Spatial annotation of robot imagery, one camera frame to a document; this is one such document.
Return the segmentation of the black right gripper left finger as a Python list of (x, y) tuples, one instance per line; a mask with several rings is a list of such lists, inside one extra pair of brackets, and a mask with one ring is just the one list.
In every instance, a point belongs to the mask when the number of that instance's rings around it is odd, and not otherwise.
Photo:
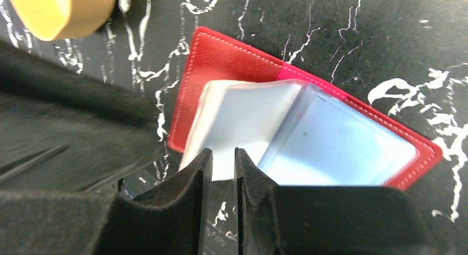
[(120, 194), (1, 192), (2, 254), (202, 254), (212, 175), (203, 149), (184, 169)]

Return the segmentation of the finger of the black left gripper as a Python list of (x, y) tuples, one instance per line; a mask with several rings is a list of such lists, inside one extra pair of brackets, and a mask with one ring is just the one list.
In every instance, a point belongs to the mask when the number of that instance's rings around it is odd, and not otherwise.
[(1, 189), (93, 190), (163, 155), (156, 107), (1, 42)]

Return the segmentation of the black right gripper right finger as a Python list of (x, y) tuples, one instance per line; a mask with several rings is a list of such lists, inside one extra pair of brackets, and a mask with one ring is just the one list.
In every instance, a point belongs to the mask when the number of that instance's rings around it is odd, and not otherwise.
[(434, 254), (410, 198), (390, 187), (278, 185), (235, 149), (239, 254)]

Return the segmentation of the red leather card holder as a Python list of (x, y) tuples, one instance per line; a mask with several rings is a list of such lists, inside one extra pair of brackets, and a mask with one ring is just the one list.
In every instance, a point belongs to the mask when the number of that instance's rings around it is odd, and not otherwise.
[(184, 168), (204, 148), (213, 180), (235, 148), (281, 185), (408, 188), (441, 148), (329, 82), (206, 27), (196, 29), (168, 136)]

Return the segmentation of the yellow oval tray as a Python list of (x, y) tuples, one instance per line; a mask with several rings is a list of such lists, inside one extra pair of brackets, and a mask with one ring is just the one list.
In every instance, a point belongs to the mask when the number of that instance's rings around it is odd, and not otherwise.
[(81, 38), (110, 18), (116, 0), (9, 0), (28, 30), (42, 41)]

